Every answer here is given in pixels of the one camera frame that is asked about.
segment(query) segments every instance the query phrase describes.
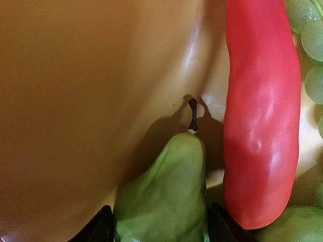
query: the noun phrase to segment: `green pear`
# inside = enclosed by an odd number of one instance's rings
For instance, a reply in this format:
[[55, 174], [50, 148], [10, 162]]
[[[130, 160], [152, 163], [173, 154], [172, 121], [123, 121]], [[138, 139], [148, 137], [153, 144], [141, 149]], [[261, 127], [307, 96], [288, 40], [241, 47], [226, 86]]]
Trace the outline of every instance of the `green pear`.
[[154, 164], [118, 191], [116, 242], [208, 241], [205, 147], [195, 135], [196, 100], [189, 105], [189, 130], [173, 136]]

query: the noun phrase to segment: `beige plastic surface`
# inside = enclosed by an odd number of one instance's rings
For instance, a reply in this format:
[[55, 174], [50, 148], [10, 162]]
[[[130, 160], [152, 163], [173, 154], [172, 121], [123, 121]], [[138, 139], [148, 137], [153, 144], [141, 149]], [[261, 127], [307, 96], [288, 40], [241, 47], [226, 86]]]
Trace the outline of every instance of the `beige plastic surface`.
[[[228, 75], [223, 0], [1, 1], [0, 236], [70, 239], [186, 130], [187, 95], [221, 202]], [[312, 204], [323, 108], [302, 98], [291, 203]]]

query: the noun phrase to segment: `black object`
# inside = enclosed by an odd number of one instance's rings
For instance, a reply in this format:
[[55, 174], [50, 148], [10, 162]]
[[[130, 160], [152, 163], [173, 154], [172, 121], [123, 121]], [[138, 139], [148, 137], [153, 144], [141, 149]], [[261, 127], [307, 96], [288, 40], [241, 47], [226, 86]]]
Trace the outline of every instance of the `black object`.
[[208, 211], [208, 236], [210, 242], [259, 242], [217, 203]]
[[105, 205], [69, 242], [113, 242], [113, 238], [112, 210]]
[[194, 132], [197, 132], [197, 101], [194, 98], [191, 98], [188, 101], [188, 104], [190, 105], [192, 109], [192, 121], [190, 123], [190, 126], [188, 127], [189, 130], [193, 130]]

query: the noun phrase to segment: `red pepper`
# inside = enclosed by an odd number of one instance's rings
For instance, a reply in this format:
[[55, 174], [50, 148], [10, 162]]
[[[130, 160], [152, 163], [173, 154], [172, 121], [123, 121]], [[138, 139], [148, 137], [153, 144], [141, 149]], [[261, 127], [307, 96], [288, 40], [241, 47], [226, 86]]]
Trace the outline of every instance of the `red pepper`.
[[286, 208], [299, 157], [301, 73], [283, 0], [226, 0], [224, 202], [244, 228]]

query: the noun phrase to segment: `green grape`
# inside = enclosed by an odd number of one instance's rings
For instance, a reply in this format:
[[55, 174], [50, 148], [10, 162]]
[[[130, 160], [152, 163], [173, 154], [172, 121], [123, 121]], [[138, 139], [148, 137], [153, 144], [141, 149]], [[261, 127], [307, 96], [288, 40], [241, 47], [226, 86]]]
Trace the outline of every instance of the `green grape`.
[[[319, 132], [319, 135], [321, 135], [321, 137], [323, 139], [323, 116], [318, 121], [318, 132]], [[321, 186], [321, 205], [323, 208], [323, 184]]]
[[303, 49], [308, 56], [323, 62], [323, 21], [307, 23], [301, 38]]
[[286, 11], [291, 29], [301, 34], [308, 22], [321, 20], [321, 16], [310, 0], [289, 0]]
[[319, 15], [321, 16], [321, 19], [323, 19], [323, 9], [322, 9], [322, 3], [323, 1], [322, 0], [310, 0], [314, 6], [316, 7]]
[[316, 104], [323, 104], [323, 66], [313, 67], [305, 78], [305, 91]]
[[311, 67], [315, 66], [323, 66], [323, 62], [318, 62], [317, 60], [312, 59], [311, 57], [308, 56], [309, 63]]

